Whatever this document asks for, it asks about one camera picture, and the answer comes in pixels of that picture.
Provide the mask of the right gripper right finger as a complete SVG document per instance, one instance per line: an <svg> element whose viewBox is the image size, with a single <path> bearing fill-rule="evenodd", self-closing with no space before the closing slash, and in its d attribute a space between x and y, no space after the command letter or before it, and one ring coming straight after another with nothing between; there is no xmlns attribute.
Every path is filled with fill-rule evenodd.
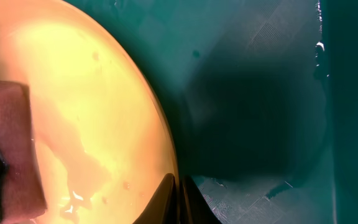
<svg viewBox="0 0 358 224"><path fill-rule="evenodd" d="M180 223L221 224L190 176L180 181Z"/></svg>

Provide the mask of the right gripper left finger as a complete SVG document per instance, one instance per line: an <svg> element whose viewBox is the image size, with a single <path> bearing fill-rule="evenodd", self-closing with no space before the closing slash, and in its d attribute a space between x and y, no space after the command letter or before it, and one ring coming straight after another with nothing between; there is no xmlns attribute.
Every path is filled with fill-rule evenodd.
<svg viewBox="0 0 358 224"><path fill-rule="evenodd" d="M176 224L177 190L175 176L166 174L144 211L133 224Z"/></svg>

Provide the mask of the yellow-green plate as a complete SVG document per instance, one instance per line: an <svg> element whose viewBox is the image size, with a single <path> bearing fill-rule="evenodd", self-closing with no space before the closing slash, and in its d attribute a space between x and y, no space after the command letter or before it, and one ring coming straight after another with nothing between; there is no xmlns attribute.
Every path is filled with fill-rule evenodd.
<svg viewBox="0 0 358 224"><path fill-rule="evenodd" d="M20 223L133 223L177 174L158 100L101 25L64 1L0 1L0 81L27 88L47 209Z"/></svg>

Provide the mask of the green brown sponge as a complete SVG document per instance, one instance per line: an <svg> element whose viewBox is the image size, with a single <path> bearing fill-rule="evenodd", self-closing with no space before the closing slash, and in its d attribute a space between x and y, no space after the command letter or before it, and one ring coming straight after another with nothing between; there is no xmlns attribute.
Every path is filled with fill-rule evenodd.
<svg viewBox="0 0 358 224"><path fill-rule="evenodd" d="M0 81L0 223L20 223L47 209L31 138L27 88Z"/></svg>

